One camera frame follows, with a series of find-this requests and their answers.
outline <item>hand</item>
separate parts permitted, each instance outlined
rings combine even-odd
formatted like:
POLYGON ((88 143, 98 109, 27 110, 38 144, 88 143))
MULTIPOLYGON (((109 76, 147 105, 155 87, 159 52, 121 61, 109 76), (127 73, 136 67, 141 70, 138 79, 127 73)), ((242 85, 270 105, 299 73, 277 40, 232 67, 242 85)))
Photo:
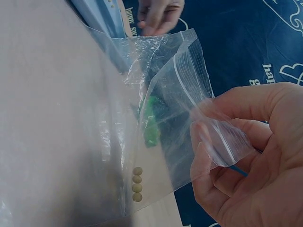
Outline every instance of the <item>hand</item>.
POLYGON ((163 35, 172 30, 184 8, 184 0, 139 0, 138 26, 143 36, 163 35))
POLYGON ((223 227, 303 226, 303 88, 289 83, 234 88, 214 104, 241 128, 254 152, 236 166, 242 174, 211 171, 207 146, 192 127, 196 201, 223 227), (258 121, 269 121, 269 126, 258 121))

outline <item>beige pill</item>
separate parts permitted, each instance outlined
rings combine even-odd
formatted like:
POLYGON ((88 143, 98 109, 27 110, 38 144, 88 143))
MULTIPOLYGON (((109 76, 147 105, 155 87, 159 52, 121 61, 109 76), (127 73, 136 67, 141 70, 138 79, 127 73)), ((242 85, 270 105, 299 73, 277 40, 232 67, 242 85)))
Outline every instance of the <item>beige pill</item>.
POLYGON ((140 176, 133 176, 133 182, 134 183, 141 183, 142 182, 142 178, 140 176))
POLYGON ((141 192, 142 191, 142 185, 140 185, 139 183, 134 183, 132 185, 132 190, 133 190, 133 192, 141 192))
POLYGON ((133 201, 140 202, 141 200, 142 200, 141 193, 135 193, 135 194, 133 194, 133 201))
POLYGON ((142 168, 141 167, 136 167, 134 170, 133 170, 133 174, 134 175, 141 175, 143 172, 142 168))

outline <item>blue cloth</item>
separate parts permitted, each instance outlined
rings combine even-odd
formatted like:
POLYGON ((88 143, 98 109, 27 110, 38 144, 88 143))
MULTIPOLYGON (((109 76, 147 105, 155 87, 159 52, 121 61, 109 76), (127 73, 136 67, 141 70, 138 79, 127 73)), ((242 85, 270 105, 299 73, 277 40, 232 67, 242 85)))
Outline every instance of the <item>blue cloth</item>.
MULTIPOLYGON (((138 2, 124 0, 134 35, 138 2)), ((232 87, 288 81, 303 85, 303 0, 186 0, 172 33, 194 28, 215 96, 232 87)), ((191 185, 175 192, 184 225, 214 221, 191 185)))

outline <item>green object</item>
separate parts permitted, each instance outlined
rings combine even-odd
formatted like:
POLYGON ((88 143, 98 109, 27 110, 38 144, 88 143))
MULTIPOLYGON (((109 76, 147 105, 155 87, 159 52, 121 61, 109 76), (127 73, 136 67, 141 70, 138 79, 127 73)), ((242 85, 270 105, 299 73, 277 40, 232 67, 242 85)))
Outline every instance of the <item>green object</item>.
MULTIPOLYGON (((158 128, 158 124, 156 121, 156 116, 153 111, 153 107, 155 104, 160 103, 160 100, 157 97, 150 96, 146 101, 144 113, 143 113, 143 137, 145 140, 145 145, 147 148, 152 148, 158 145, 160 141, 160 129, 158 128)), ((142 110, 143 103, 140 104, 138 108, 132 106, 134 110, 135 116, 139 119, 140 112, 142 110)))

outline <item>plastic bag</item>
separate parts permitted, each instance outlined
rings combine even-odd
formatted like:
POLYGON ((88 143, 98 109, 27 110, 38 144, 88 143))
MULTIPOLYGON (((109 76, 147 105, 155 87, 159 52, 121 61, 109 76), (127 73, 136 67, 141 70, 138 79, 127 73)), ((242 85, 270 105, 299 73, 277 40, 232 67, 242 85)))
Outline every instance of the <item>plastic bag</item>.
MULTIPOLYGON (((120 192, 128 215, 192 180, 190 113, 212 98, 213 92, 194 30, 111 41, 129 67, 117 73, 103 64, 108 70, 113 132, 119 138, 123 163, 120 192), (139 202, 134 201, 132 188, 136 167, 143 169, 139 202)), ((213 110, 208 103, 205 108, 213 110)), ((221 114, 211 119, 202 110, 199 121, 212 138, 208 154, 212 168, 231 166, 253 150, 245 134, 221 114)))
MULTIPOLYGON (((11 21, 0 25, 0 223, 94 225, 188 183, 189 112, 212 97, 195 32, 111 39, 62 1, 14 4, 0 8, 11 21), (143 169, 140 202, 134 167, 143 169)), ((247 145, 201 119, 229 146, 247 145)), ((230 148, 228 164, 241 157, 230 148)))

